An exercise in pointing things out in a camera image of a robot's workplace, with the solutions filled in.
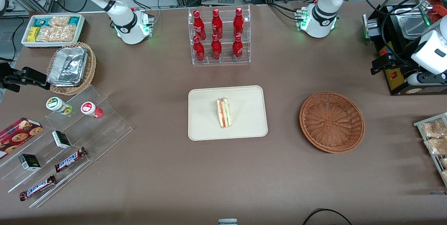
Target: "table surface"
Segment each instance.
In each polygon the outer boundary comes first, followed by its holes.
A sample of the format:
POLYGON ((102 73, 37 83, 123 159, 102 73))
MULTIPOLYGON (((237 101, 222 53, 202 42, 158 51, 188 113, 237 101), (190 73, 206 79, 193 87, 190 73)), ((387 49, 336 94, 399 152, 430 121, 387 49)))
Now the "table surface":
MULTIPOLYGON (((0 184, 2 224, 301 224, 314 209, 335 209, 353 224, 445 224, 447 196, 412 123, 446 112, 447 96, 390 96, 362 31, 364 2, 347 2, 329 36, 314 39, 268 6, 251 6, 249 66, 191 64, 187 9, 163 10, 152 38, 126 45, 106 13, 84 14, 82 41, 96 54, 93 84, 134 128, 38 209, 0 184), (259 85, 268 134, 191 141, 188 93, 197 88, 259 85), (298 124, 313 93, 346 95, 364 115, 352 152, 313 147, 298 124)), ((54 49, 22 49, 17 67, 46 71, 54 49)), ((0 129, 20 117, 39 120, 56 94, 35 86, 8 92, 0 129)), ((319 213, 308 224, 344 224, 319 213)))

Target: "clear acrylic stand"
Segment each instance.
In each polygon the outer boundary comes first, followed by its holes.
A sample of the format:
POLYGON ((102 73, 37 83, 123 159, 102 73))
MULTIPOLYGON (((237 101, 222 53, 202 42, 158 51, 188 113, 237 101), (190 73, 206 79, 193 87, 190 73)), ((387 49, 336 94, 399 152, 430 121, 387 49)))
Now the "clear acrylic stand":
POLYGON ((5 185, 9 193, 17 196, 17 201, 19 201, 21 192, 32 188, 54 174, 56 185, 48 187, 24 201, 30 208, 39 207, 132 131, 126 120, 112 108, 106 99, 106 95, 90 85, 83 92, 67 101, 73 107, 70 115, 52 112, 40 120, 44 131, 0 161, 2 184, 5 185), (93 118, 80 112, 81 105, 86 101, 93 102, 104 111, 101 118, 93 118), (51 135, 55 130, 65 132, 72 144, 69 149, 56 146, 51 135), (81 147, 85 147, 88 153, 68 168, 56 173, 54 165, 81 147), (22 153, 36 155, 42 168, 35 172, 24 170, 18 159, 22 153))
POLYGON ((213 30, 211 27, 211 21, 213 20, 213 12, 209 7, 198 7, 188 10, 188 28, 190 33, 190 45, 191 45, 191 56, 193 64, 206 65, 206 64, 247 64, 251 62, 251 27, 250 27, 250 6, 222 6, 219 7, 220 18, 222 18, 223 24, 223 38, 220 39, 222 43, 222 58, 216 61, 212 57, 211 42, 213 30), (233 60, 233 20, 236 15, 236 8, 242 8, 242 16, 244 18, 244 33, 242 34, 241 42, 244 45, 242 49, 242 59, 241 61, 233 60), (193 37, 195 36, 194 31, 194 16, 192 15, 194 10, 199 10, 200 17, 205 23, 206 39, 202 41, 203 47, 205 48, 205 61, 199 63, 195 57, 193 49, 193 37))

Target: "red bottle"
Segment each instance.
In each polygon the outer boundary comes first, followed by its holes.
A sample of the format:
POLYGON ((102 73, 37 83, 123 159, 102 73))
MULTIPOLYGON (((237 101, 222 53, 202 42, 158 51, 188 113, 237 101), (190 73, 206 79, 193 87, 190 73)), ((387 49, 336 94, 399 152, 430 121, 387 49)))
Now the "red bottle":
POLYGON ((203 63, 205 61, 205 49, 203 48, 203 44, 200 42, 200 38, 198 36, 194 36, 194 54, 199 63, 203 63))
POLYGON ((219 15, 219 9, 213 9, 213 21, 211 21, 213 27, 213 34, 216 34, 219 39, 224 37, 224 28, 222 26, 222 18, 219 15))
POLYGON ((242 35, 244 32, 244 18, 242 17, 242 9, 240 7, 236 8, 236 17, 234 17, 233 28, 234 37, 238 34, 242 35))
POLYGON ((213 50, 214 60, 219 61, 220 58, 222 57, 222 44, 220 43, 217 34, 213 35, 213 42, 211 43, 211 48, 213 50))
POLYGON ((200 18, 200 12, 198 10, 195 10, 193 14, 194 14, 194 31, 196 32, 196 35, 200 37, 200 40, 204 41, 206 39, 205 24, 203 23, 203 20, 200 18))
POLYGON ((240 61, 242 59, 242 48, 244 45, 241 42, 241 35, 237 35, 234 37, 235 41, 233 42, 233 60, 240 61))

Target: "machine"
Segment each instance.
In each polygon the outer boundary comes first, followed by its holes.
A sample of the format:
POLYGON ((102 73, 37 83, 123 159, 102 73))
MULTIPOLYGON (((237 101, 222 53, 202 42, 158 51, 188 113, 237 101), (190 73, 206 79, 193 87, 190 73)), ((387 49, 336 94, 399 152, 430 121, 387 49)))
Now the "machine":
POLYGON ((91 1, 107 12, 123 42, 137 44, 152 35, 153 16, 131 9, 125 0, 91 1))
POLYGON ((299 11, 300 29, 311 37, 321 38, 329 34, 334 27, 337 12, 343 0, 317 0, 316 4, 302 7, 299 11))

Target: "wicker basket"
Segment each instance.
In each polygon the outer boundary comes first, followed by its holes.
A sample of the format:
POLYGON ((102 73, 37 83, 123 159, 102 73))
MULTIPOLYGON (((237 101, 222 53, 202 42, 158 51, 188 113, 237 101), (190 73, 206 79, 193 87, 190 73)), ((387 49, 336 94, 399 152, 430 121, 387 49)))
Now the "wicker basket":
MULTIPOLYGON (((74 44, 70 44, 70 45, 62 47, 62 49, 74 48, 74 47, 83 47, 86 50, 88 50, 87 64, 85 65, 83 82, 78 87, 56 87, 56 86, 51 85, 50 90, 55 93, 64 94, 67 96, 76 95, 77 93, 80 93, 81 91, 85 90, 85 88, 87 88, 91 84, 91 81, 93 80, 93 77, 95 76, 95 69, 96 69, 95 53, 93 53, 93 51, 91 51, 91 48, 83 42, 77 42, 74 44)), ((54 62, 56 53, 53 55, 53 58, 51 58, 50 65, 48 66, 48 69, 46 70, 46 75, 50 74, 51 68, 53 67, 53 62, 54 62)))
POLYGON ((320 92, 306 99, 300 110, 300 126, 313 145, 330 153, 353 150, 365 134, 358 107, 334 92, 320 92))

